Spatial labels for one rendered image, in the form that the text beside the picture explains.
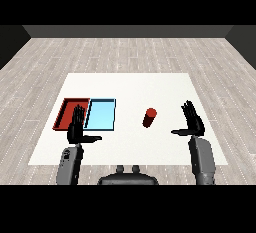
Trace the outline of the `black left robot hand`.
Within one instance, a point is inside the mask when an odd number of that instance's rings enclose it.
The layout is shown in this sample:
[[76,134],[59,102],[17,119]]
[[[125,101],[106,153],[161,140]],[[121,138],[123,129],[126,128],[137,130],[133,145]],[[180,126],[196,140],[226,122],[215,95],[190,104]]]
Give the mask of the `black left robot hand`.
[[101,140],[101,136],[89,136],[83,134],[83,122],[84,122],[85,109],[80,105],[77,105],[72,114],[72,121],[68,126],[67,140],[70,144],[78,143],[94,143]]

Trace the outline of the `light blue shallow open box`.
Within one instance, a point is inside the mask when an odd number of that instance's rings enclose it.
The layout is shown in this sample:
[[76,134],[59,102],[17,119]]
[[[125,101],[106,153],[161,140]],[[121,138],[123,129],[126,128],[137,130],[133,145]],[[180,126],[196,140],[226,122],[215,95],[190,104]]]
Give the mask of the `light blue shallow open box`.
[[114,98],[93,98],[86,112],[84,131],[113,131],[116,100]]

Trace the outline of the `red shallow open box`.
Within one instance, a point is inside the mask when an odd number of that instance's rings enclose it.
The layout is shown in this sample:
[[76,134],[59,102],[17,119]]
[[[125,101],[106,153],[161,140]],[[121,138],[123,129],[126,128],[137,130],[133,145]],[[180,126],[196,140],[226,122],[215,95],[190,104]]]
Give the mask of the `red shallow open box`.
[[72,122],[74,108],[79,105],[86,112],[89,101],[89,98],[65,98],[52,129],[55,131],[67,131],[69,124]]

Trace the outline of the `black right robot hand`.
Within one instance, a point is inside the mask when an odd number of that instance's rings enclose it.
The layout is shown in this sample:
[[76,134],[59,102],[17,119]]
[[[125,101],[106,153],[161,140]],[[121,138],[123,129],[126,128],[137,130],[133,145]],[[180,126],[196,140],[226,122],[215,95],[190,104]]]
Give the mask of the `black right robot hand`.
[[193,103],[187,100],[181,106],[181,108],[186,118],[187,128],[172,130],[171,133],[177,134],[179,136],[188,136],[188,135],[194,135],[197,137],[203,136],[205,133],[205,126],[201,117],[197,114]]

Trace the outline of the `red can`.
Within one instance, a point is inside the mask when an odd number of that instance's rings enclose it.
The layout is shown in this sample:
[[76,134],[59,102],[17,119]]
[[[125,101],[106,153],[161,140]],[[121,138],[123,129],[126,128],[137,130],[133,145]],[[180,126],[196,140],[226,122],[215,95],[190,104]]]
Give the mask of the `red can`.
[[148,108],[144,115],[142,125],[146,128],[150,127],[157,115],[157,111],[154,108]]

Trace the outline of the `dark grey robot body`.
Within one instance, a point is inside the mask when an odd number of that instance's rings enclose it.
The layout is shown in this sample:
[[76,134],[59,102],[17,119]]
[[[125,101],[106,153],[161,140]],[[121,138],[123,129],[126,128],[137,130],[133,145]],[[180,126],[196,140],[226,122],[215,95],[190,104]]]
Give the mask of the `dark grey robot body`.
[[142,174],[138,165],[132,166],[131,173],[125,173],[124,166],[118,165],[116,172],[101,177],[98,185],[158,185],[158,181],[153,176]]

